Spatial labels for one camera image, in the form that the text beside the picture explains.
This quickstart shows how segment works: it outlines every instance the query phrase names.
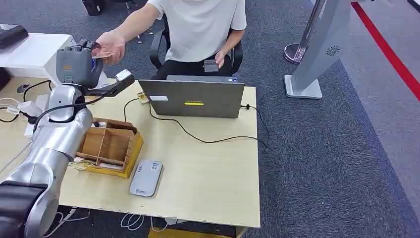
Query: cable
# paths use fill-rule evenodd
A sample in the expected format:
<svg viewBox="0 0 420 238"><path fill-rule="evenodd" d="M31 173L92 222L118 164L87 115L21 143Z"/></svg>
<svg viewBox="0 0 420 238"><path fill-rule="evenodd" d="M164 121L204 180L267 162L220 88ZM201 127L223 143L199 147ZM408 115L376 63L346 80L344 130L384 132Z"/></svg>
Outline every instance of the cable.
<svg viewBox="0 0 420 238"><path fill-rule="evenodd" d="M242 108L246 108L247 110L249 110L249 108L253 108L253 109L255 109L255 110L257 111L258 116L260 117L260 121L261 121L261 123L264 125L264 127L265 127L265 129L266 129L266 131L267 131L267 145L268 145L268 142L269 142L269 139L270 139L270 132L268 131L268 127L267 127L267 125L265 124L265 122L264 122L263 118L261 117L261 113L260 113L260 111L259 111L256 107L250 106L249 104L247 104L246 106L241 105L241 107L242 107Z"/></svg>
<svg viewBox="0 0 420 238"><path fill-rule="evenodd" d="M14 98L0 98L0 100L11 100L14 101L15 103L17 103L19 105L20 101L14 99Z"/></svg>
<svg viewBox="0 0 420 238"><path fill-rule="evenodd" d="M136 214L131 214L130 218L128 219L127 225L126 225L126 226L125 226L125 225L123 225L122 223L123 223L124 219L125 219L128 215L130 215L130 214L131 214L131 213L127 213L127 214L125 214L125 216L121 219L120 226L121 226L121 227L123 227L123 228L127 228L127 229L129 229L130 231L135 231L135 230L137 230L138 228L140 228L140 227L143 225L143 222L144 222L144 216L143 216L143 215L138 215L139 217L137 218L137 220L136 220L136 221L134 221L133 223L130 223L131 219L132 219L134 216L136 216ZM138 227L136 227L136 228L130 228L131 226L133 226L134 224L136 224L136 223L140 220L140 218L142 218L142 222L140 223L140 225L139 225Z"/></svg>
<svg viewBox="0 0 420 238"><path fill-rule="evenodd" d="M267 148L267 145L266 145L266 143L264 142L264 141L262 141L262 140L260 140L260 139L258 139L258 138L255 138L255 137L252 137L252 136L232 136L232 137L229 137L229 138L226 138L226 139L221 139L221 140L215 140L215 141L205 141L205 140L202 140L202 139L199 139L199 138L197 138L196 136L194 136L193 134L191 134L191 133L189 133L183 126L182 126L182 124L179 122L179 121L177 121L177 120L175 120L175 119L163 119L163 118L158 118L158 117L156 117L156 116L154 116L153 114L152 114L152 106L151 106L151 104L149 103L149 112L150 112L150 115L153 117L153 118L155 118L155 119L158 119L158 120L167 120L167 121L174 121L174 122L176 122L176 123L178 123L178 125L184 130L184 132L185 133L187 133L190 137L192 137L192 138L194 138L194 139L196 139L196 140L198 140L198 141L200 141L200 142L202 142L202 143L206 143L206 144L213 144L213 143L219 143L219 142L222 142L222 141L226 141L226 140L231 140L231 139L236 139L236 138L249 138L249 139L254 139L254 140L257 140L257 141L259 141L259 142L261 142L263 145L264 145L264 147L265 148Z"/></svg>
<svg viewBox="0 0 420 238"><path fill-rule="evenodd" d="M18 101L18 100L16 100L16 99L14 99L14 98L0 98L0 100L11 100L11 101L14 101L15 103L17 103L18 105L19 105L19 103L20 103L20 101ZM13 109L16 109L16 110L19 110L18 108L17 108L17 106L15 106L15 105L11 105L11 104L0 104L0 106L1 106L1 108L0 108L0 110L3 110L3 109L6 109L7 110L7 107L9 107L9 108L13 108ZM0 119L0 121L1 122L5 122L5 123L10 123L10 122L14 122L16 119L17 119L17 117L19 117L20 116L20 114L17 114L14 118L12 118L11 120L3 120L3 119Z"/></svg>
<svg viewBox="0 0 420 238"><path fill-rule="evenodd" d="M46 111L45 111L45 112L43 112L43 113L42 113L42 114L38 117L38 119L35 121L35 124L34 124L34 131L33 131L33 133L35 134L35 131L37 130L38 124L39 124L39 122L41 121L41 118L42 118L43 116L45 116L46 114L48 114L48 113L50 113L50 112L52 112L52 111L58 110L58 109L71 108L71 107L79 107L79 106L89 105L89 104L95 103L95 102L97 102L97 101L99 101L99 100L103 99L104 97L105 97L105 95L102 95L102 96L100 96L100 97L98 97L98 98L96 98L95 100L92 100L92 101L90 101L90 102L86 102L86 103L76 103L76 104L69 104L69 105L63 105L63 106L58 106L58 107L55 107L55 108L51 108L51 109L46 110Z"/></svg>
<svg viewBox="0 0 420 238"><path fill-rule="evenodd" d="M128 101L128 102L124 105L124 122L127 122L127 116L126 116L126 114L125 114L125 109L126 109L127 105L128 105L129 103L133 102L133 101L138 100L138 99L139 99L139 98L131 99L130 101Z"/></svg>
<svg viewBox="0 0 420 238"><path fill-rule="evenodd" d="M125 220L125 218L126 218L128 215L131 215L131 216L130 216L130 218L128 219L127 225L123 225L124 220ZM130 223L131 219L132 219L134 216L139 216L139 217L138 217L138 218L137 218L137 220L135 220L133 223ZM136 228L130 228L131 226L133 226L134 224L136 224L136 223L140 220L140 218L142 218L142 222L140 223L140 225L139 225L139 226L137 226ZM144 222L144 216L143 216L143 215L136 215L136 214L127 213L127 214L125 214L125 215L124 215L124 217L121 219L120 226L121 226L122 228L127 228L127 229L128 229L128 230L130 230L130 231L136 231L137 229L139 229L140 227L142 227L143 222ZM165 230L165 229L168 227L168 225L169 225L169 224L168 224L168 223L166 223L166 226L165 226L164 228L162 228L161 230L155 230L155 228L153 227L153 217L150 217L150 227L151 227L151 228L152 228L152 230L153 230L153 231L155 231L155 232L162 232L163 230Z"/></svg>
<svg viewBox="0 0 420 238"><path fill-rule="evenodd" d="M7 168L7 166L9 166L15 159L17 159L17 157L19 157L26 150L26 148L29 147L31 143L32 141L26 144L25 147L23 147L23 149L15 157L13 157L9 162L7 162L6 165L0 170L0 174Z"/></svg>
<svg viewBox="0 0 420 238"><path fill-rule="evenodd" d="M61 215L61 219L60 219L60 221L59 221L59 224L48 234L48 235L45 235L45 236L43 236L43 238L47 238L47 237L49 237L49 236L51 236L54 232L56 232L57 231L57 229L58 228L60 228L64 223L66 223L66 222L74 222L74 221L81 221L81 220L85 220L85 219L87 219L87 218L89 218L89 216L90 216L90 214L91 214L91 210L89 209L88 210L88 215L86 216L86 217L83 217L83 218L76 218L76 219L69 219L75 212L76 212L76 209L77 208L72 208L71 210L70 210L70 212L67 214L67 216L66 217L64 217L64 214L62 214L61 212L57 212L56 213L56 215L57 214L59 214L59 215Z"/></svg>
<svg viewBox="0 0 420 238"><path fill-rule="evenodd" d="M11 105L7 105L7 104L0 104L0 106L11 106ZM7 110L7 108L6 107L1 107L0 108L0 110L4 110L4 109L6 109ZM11 120L3 120L3 119L0 119L0 121L1 122L5 122L5 123L10 123L10 122L14 122L16 119L17 119L17 117L18 117L19 115L16 115L14 118L12 118Z"/></svg>
<svg viewBox="0 0 420 238"><path fill-rule="evenodd" d="M163 232L168 227L168 222L166 223L166 226L162 228L161 230L155 230L153 227L153 217L150 217L150 228L152 228L155 232Z"/></svg>
<svg viewBox="0 0 420 238"><path fill-rule="evenodd" d="M45 81L42 81L40 83L34 84L34 85L29 86L28 88L26 88L25 89L25 92L23 92L23 102L26 102L26 93L29 91L29 89L31 89L33 87L36 87L36 86L38 86L40 84L47 83L47 82L51 82L51 80L45 80Z"/></svg>

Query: fan logo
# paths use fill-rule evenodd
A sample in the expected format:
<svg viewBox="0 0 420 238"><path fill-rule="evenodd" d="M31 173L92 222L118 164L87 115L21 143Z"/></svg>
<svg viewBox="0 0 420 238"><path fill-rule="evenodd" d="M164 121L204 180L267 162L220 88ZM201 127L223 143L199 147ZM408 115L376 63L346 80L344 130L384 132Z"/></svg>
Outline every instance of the fan logo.
<svg viewBox="0 0 420 238"><path fill-rule="evenodd" d="M326 54L328 56L336 56L340 53L341 48L338 46L331 46L330 48L327 49Z"/></svg>

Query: label sticker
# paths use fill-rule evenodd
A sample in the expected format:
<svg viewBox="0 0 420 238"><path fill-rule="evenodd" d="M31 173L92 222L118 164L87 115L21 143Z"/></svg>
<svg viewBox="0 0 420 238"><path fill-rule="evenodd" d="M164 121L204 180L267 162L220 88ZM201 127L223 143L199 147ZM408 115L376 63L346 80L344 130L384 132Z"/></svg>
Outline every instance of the label sticker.
<svg viewBox="0 0 420 238"><path fill-rule="evenodd" d="M152 101L169 101L167 96L150 96Z"/></svg>
<svg viewBox="0 0 420 238"><path fill-rule="evenodd" d="M152 163L152 170L158 170L159 163Z"/></svg>
<svg viewBox="0 0 420 238"><path fill-rule="evenodd" d="M184 103L184 104L188 106L204 106L204 103Z"/></svg>

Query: white cable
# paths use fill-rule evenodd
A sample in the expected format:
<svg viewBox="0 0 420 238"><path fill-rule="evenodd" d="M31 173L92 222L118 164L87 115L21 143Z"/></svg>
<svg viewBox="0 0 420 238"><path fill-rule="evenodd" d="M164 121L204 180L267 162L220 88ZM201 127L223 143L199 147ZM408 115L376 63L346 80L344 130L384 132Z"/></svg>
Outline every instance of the white cable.
<svg viewBox="0 0 420 238"><path fill-rule="evenodd" d="M124 219L125 219L128 215L131 215L131 216L130 216L130 218L128 219L127 225L125 226L125 225L123 225L123 222L124 222ZM140 228L140 227L143 225L143 222L144 222L144 217L143 217L143 215L139 215L139 217L137 218L137 220L136 220L136 221L134 221L133 223L130 223L131 219L132 219L135 215L136 215L136 214L131 214L131 213L127 213L127 214L125 214L125 216L121 219L120 226L121 226L121 227L123 227L123 228L127 228L127 229L129 229L130 231L135 231L135 230L137 230L138 228ZM140 218L142 218L142 222L140 223L140 225L139 225L138 227L136 227L136 228L130 228L131 226L133 226L134 224L136 224L136 223L140 220Z"/></svg>
<svg viewBox="0 0 420 238"><path fill-rule="evenodd" d="M12 104L0 104L0 107L8 107L8 108L13 108L13 109L16 109L16 110L20 111L16 106L14 106ZM19 113L19 118L22 119L22 120L26 120L26 118L24 118L21 113Z"/></svg>
<svg viewBox="0 0 420 238"><path fill-rule="evenodd" d="M152 228L153 231L163 232L167 227L168 227L168 223L166 223L166 226L164 228L162 228L161 230L155 230L154 227L153 227L153 217L150 217L150 228Z"/></svg>
<svg viewBox="0 0 420 238"><path fill-rule="evenodd" d="M71 211L68 213L68 215L65 218L63 218L64 215L61 212L57 212L56 215L57 214L61 215L61 219L60 219L59 224L48 235L43 236L43 238L47 238L47 237L51 236L59 227L61 227L61 225L63 225L66 222L80 221L80 220L84 220L86 218L89 218L89 216L91 214L91 210L88 210L88 215L84 218L69 219L74 214L76 209L77 208L73 207L73 209L71 209Z"/></svg>
<svg viewBox="0 0 420 238"><path fill-rule="evenodd" d="M17 103L17 104L19 104L20 103L20 101L18 101L18 100L16 100L16 99L14 99L14 98L0 98L0 100L12 100L12 101L14 101L15 103Z"/></svg>
<svg viewBox="0 0 420 238"><path fill-rule="evenodd" d="M15 157L13 157L9 162L7 162L6 165L0 170L0 174L7 168L7 166L9 166L15 159L17 159L17 157L19 157L26 150L26 148L29 147L31 143L32 141L26 144L25 147L23 147L23 149Z"/></svg>
<svg viewBox="0 0 420 238"><path fill-rule="evenodd" d="M130 218L128 219L127 225L123 225L124 220L125 220L125 218L126 218L128 215L131 215L131 216L130 216ZM130 223L131 219L132 219L134 216L136 216L136 214L131 214L131 213L127 213L127 214L125 214L125 215L124 215L124 217L121 219L120 226L121 226L122 228L127 228L127 229L129 229L130 231L135 231L135 230L137 230L138 228L142 227L143 222L144 222L144 216L143 216L143 215L139 215L139 217L137 218L137 220L135 220L133 223ZM133 226L134 224L136 224L136 223L140 220L140 218L142 218L142 222L140 223L140 225L139 225L138 227L136 227L136 228L130 228L131 226ZM166 223L166 226L165 226L164 228L162 228L161 230L155 230L155 228L153 227L153 217L150 217L150 224L151 224L151 225L150 225L150 227L151 227L151 228L152 228L152 230L153 230L153 231L155 231L155 232L163 232L163 230L165 230L165 229L168 227L168 223Z"/></svg>
<svg viewBox="0 0 420 238"><path fill-rule="evenodd" d="M14 108L14 109L19 110L19 109L17 108L17 106L12 105L12 104L7 104L7 103L1 103L1 104L0 104L0 107L8 107L8 108Z"/></svg>

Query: table leg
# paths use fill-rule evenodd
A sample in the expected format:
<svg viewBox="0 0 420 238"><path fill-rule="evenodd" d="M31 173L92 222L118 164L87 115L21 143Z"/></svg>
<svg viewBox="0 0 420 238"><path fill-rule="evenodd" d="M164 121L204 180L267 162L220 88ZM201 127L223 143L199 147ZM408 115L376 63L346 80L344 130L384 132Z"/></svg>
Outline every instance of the table leg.
<svg viewBox="0 0 420 238"><path fill-rule="evenodd" d="M241 238L241 236L249 229L249 227L235 227L235 237Z"/></svg>

